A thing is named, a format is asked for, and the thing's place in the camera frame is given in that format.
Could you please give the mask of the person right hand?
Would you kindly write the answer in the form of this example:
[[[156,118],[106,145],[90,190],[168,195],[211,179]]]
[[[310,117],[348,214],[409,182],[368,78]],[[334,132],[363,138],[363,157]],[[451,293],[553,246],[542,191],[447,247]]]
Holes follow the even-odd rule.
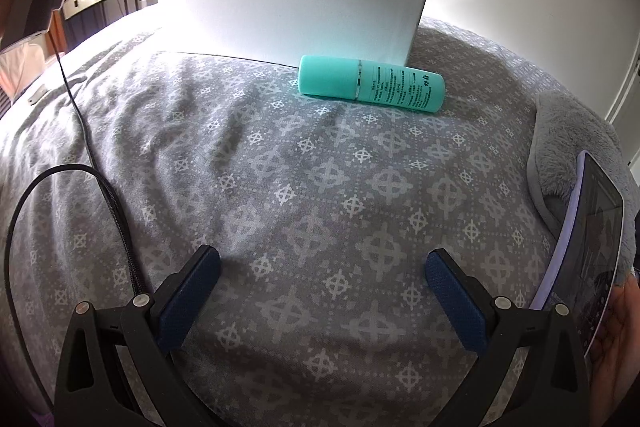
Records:
[[[639,378],[639,285],[632,274],[612,289],[591,361],[590,425],[604,426]]]

